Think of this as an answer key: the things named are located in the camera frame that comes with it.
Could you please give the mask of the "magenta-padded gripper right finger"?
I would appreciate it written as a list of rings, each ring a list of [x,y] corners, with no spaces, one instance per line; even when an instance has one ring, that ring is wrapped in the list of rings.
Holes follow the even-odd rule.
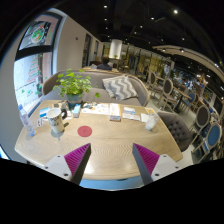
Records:
[[[158,155],[136,143],[133,144],[132,153],[145,185],[181,170],[167,154]]]

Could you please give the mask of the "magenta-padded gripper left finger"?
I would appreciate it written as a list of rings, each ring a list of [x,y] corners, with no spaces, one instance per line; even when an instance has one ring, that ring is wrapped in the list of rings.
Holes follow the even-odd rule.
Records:
[[[56,155],[44,165],[44,170],[79,185],[89,157],[91,144],[85,144],[66,155]]]

